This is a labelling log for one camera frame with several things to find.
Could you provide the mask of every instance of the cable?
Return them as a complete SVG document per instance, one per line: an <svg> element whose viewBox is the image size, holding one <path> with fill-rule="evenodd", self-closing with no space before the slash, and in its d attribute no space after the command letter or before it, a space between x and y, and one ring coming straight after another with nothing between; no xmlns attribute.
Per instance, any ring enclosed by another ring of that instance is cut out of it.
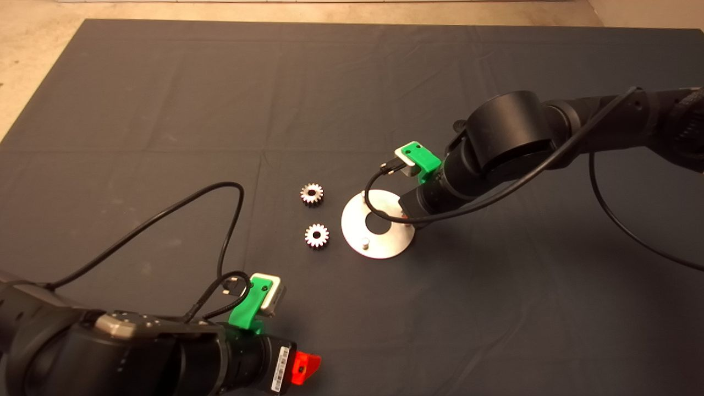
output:
<svg viewBox="0 0 704 396"><path fill-rule="evenodd" d="M251 285L250 280L249 280L249 276L242 271L230 271L230 272L227 272L227 273L224 273L224 274L218 276L218 278L215 279L208 286L208 288L201 295L201 298L199 298L198 301L196 301L196 303L193 304L191 309L189 309L188 312L182 317L182 321L184 323L190 322L195 317L195 315L198 313L198 311L200 311L200 309L203 307L203 305L208 301L210 296L213 295L213 293L218 288L218 286L222 285L223 282L225 282L228 278L231 278L231 277L237 277L237 280L242 279L245 281L244 291L234 302L226 305L223 308L216 309L213 312L209 312L208 314L203 316L203 319L209 319L214 316L220 315L220 314L225 313L226 311L229 311L230 309L233 309L236 306L240 305L244 301L244 299L247 298L247 295L249 294L249 288Z"/></svg>
<svg viewBox="0 0 704 396"><path fill-rule="evenodd" d="M582 126L562 146L560 146L558 149L556 149L540 165L538 165L536 168L534 168L532 171L528 172L526 175L524 175L520 179L511 183L508 187L502 189L501 191L497 192L496 194L490 196L489 198L483 199L480 202L472 202L471 204L468 204L467 206L456 209L454 211L447 211L444 213L434 214L434 215L430 215L430 216L421 216L421 217L414 217L414 218L402 218L402 217L389 216L386 213L384 213L383 211L376 209L372 205L372 203L369 201L369 191L372 189L372 185L374 184L374 182L378 178L380 178L382 175L389 174L393 170L393 169L390 169L386 166L383 166L377 173L375 173L374 176L372 176L372 178L367 183L367 186L364 189L364 201L367 204L367 207L369 208L369 210L371 210L371 212L373 214L379 216L380 218L383 218L384 220L392 221L394 223L404 223L404 224L431 223L432 221L445 220L447 218L458 217L458 216L462 216L462 215L469 214L474 211L478 211L480 209L486 208L487 206L495 204L496 202L499 202L500 200L508 197L509 195L514 193L516 190L523 187L526 183L533 180L542 171L546 170L551 165L553 165L555 162L559 161L564 155L566 155L566 153L572 151L572 149L575 146L577 146L584 139L584 137L586 137L594 129L594 127L596 127L613 109L615 109L624 100L626 100L628 97L630 97L636 90L638 90L638 87L631 87L623 94L615 97L606 106L604 106L603 109L601 109L597 114L595 114L594 117L591 117L589 119L589 121L587 121L586 124L584 124L584 126Z"/></svg>
<svg viewBox="0 0 704 396"><path fill-rule="evenodd" d="M92 270L93 268L97 267L100 263L105 261L108 257L110 257L113 253L118 251L121 247L125 246L129 241L133 240L136 236L144 232L147 228L153 226L157 222L159 222L161 219L165 218L166 216L172 214L173 212L177 211L178 209L181 209L183 206L186 206L190 204L191 202L195 201L196 199L204 196L205 194L208 194L211 191L224 188L224 187L234 187L239 190L239 197L237 200L237 207L234 211L234 215L232 217L232 221L230 222L230 227L227 229L227 233L225 234L225 241L222 244L222 249L220 250L220 256L218 258L218 267L217 267L217 273L218 277L222 276L222 263L225 260L225 253L227 251L227 246L230 243L230 238L232 237L232 231L234 230L234 226L237 224L237 219L239 218L239 213L242 210L242 204L244 202L244 187L240 185L237 182L218 182L212 185L209 185L207 187L204 187L195 193L189 195L188 197L182 199L181 201L176 202L175 204L169 206L168 208L164 209L160 213L152 216L149 220L145 221L141 225L137 226L134 230L130 231L128 234L126 234L124 237L120 238L114 245L110 246L108 249L106 249L104 252L100 253L98 256L96 256L94 259L88 262L88 264L85 264L83 267L77 269L76 271L72 272L68 276L61 278L55 282L52 283L47 283L44 284L44 287L48 290L55 290L61 286L67 285L68 283L73 282L74 280L80 278L81 276L85 275L88 273L88 271Z"/></svg>
<svg viewBox="0 0 704 396"><path fill-rule="evenodd" d="M594 196L596 197L596 200L599 202L599 205L601 208L604 210L604 213L606 213L606 216L618 227L626 233L632 240L638 242L642 247L645 247L647 250L650 250L651 252L657 254L658 256L664 257L670 261L674 261L675 263L681 264L683 266L687 266L689 268L696 269L698 271L704 271L704 265L702 264L697 264L693 263L692 261L687 261L684 259L680 259L679 257L673 256L667 252L663 252L662 250L659 250L655 247L650 246L647 242L643 241L638 235L634 234L633 231L630 231L628 227L621 223L621 220L616 217L616 215L611 211L611 208L606 204L606 201L604 200L604 197L601 195L601 191L599 190L599 185L596 183L596 171L594 169L594 162L595 162L595 155L594 153L589 153L589 180L591 181L591 189L594 191Z"/></svg>

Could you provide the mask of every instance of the floor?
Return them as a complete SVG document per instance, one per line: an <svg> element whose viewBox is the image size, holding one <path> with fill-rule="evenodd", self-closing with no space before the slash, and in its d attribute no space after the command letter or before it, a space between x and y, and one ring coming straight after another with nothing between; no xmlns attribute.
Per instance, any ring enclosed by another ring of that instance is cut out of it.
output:
<svg viewBox="0 0 704 396"><path fill-rule="evenodd" d="M96 4L0 0L0 139L85 18L702 28L702 15L704 1L701 0L381 4Z"/></svg>

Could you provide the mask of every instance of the metal gear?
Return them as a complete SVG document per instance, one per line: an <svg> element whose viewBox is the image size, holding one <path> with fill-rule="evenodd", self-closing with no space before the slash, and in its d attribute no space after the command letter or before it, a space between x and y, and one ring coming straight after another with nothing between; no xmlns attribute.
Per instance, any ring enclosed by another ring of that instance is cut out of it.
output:
<svg viewBox="0 0 704 396"><path fill-rule="evenodd" d="M330 239L330 232L323 224L313 224L306 229L306 244L312 249L322 249Z"/></svg>
<svg viewBox="0 0 704 396"><path fill-rule="evenodd" d="M306 206L317 206L322 202L322 187L319 184L308 183L301 189L301 201Z"/></svg>

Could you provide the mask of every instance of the barcode label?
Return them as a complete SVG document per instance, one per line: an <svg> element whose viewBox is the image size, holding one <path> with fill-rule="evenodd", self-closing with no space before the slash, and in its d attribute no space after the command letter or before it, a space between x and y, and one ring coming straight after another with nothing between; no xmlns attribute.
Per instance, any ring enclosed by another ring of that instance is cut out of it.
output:
<svg viewBox="0 0 704 396"><path fill-rule="evenodd" d="M276 362L276 371L274 371L274 380L271 382L271 390L281 392L281 384L284 382L284 374L286 374L286 363L289 361L289 348L281 347L279 351L279 361Z"/></svg>

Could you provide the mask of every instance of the red part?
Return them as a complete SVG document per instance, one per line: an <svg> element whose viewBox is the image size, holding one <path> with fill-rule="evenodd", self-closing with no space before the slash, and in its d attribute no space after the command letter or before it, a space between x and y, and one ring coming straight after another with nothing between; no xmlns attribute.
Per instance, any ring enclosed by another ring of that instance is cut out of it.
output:
<svg viewBox="0 0 704 396"><path fill-rule="evenodd" d="M294 367L291 369L291 383L303 385L303 382L318 370L320 360L318 355L296 351Z"/></svg>

